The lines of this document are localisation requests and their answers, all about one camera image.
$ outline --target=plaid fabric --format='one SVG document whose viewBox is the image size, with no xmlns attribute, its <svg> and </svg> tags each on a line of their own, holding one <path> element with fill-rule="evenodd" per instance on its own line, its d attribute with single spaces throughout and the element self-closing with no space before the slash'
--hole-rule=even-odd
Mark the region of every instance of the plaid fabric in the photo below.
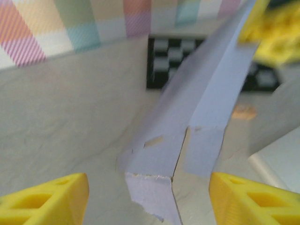
<svg viewBox="0 0 300 225">
<path fill-rule="evenodd" d="M 241 0 L 0 0 L 0 69 L 227 15 L 240 5 Z"/>
</svg>

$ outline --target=gray surface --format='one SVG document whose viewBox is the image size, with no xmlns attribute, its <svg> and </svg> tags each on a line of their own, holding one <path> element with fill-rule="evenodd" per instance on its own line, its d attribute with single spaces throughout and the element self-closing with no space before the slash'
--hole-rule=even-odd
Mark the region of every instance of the gray surface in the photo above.
<svg viewBox="0 0 300 225">
<path fill-rule="evenodd" d="M 223 21 L 168 32 L 210 34 Z M 160 93 L 145 91 L 147 37 L 0 73 L 0 195 L 70 173 L 87 173 L 85 225 L 161 225 L 131 202 L 116 157 Z M 215 170 L 260 181 L 247 158 L 300 125 L 300 67 L 280 69 L 273 95 L 242 94 L 252 121 L 231 120 Z M 183 171 L 173 178 L 184 225 L 215 225 L 208 179 Z"/>
<path fill-rule="evenodd" d="M 249 162 L 266 183 L 300 193 L 299 146 L 300 127 L 253 154 Z"/>
</svg>

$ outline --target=torn foam edge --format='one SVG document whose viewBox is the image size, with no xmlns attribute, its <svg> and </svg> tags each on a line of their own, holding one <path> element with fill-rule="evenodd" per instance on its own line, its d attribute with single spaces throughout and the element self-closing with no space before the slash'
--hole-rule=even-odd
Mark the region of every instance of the torn foam edge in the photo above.
<svg viewBox="0 0 300 225">
<path fill-rule="evenodd" d="M 126 172 L 132 200 L 161 220 L 165 218 L 175 225 L 181 224 L 172 191 L 172 177 L 188 126 L 200 129 L 191 132 L 187 153 L 201 160 L 189 162 L 187 156 L 186 170 L 196 174 L 201 170 L 201 175 L 210 175 L 213 169 L 224 130 L 243 84 L 240 81 L 247 74 L 248 55 L 243 54 L 254 54 L 257 48 L 257 45 L 248 46 L 245 51 L 236 47 L 240 29 L 254 3 L 255 0 L 247 1 L 233 18 L 182 63 L 142 129 L 127 151 L 118 158 L 119 169 Z M 242 71 L 242 74 L 232 71 L 235 69 Z M 230 88 L 218 90 L 219 78 L 223 79 L 224 76 L 229 77 Z M 161 136 L 162 142 L 145 146 L 148 141 Z"/>
</svg>

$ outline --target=yellow 3d printed part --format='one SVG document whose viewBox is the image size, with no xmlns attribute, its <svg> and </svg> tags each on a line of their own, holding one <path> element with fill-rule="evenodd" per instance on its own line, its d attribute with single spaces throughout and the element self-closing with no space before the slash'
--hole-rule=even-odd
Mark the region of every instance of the yellow 3d printed part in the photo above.
<svg viewBox="0 0 300 225">
<path fill-rule="evenodd" d="M 262 13 L 269 0 L 257 0 L 240 42 L 260 42 L 254 60 L 269 66 L 300 60 L 300 1 Z"/>
<path fill-rule="evenodd" d="M 217 225 L 300 225 L 300 194 L 226 173 L 210 178 Z"/>
<path fill-rule="evenodd" d="M 84 173 L 0 197 L 0 225 L 81 225 L 89 197 Z"/>
</svg>

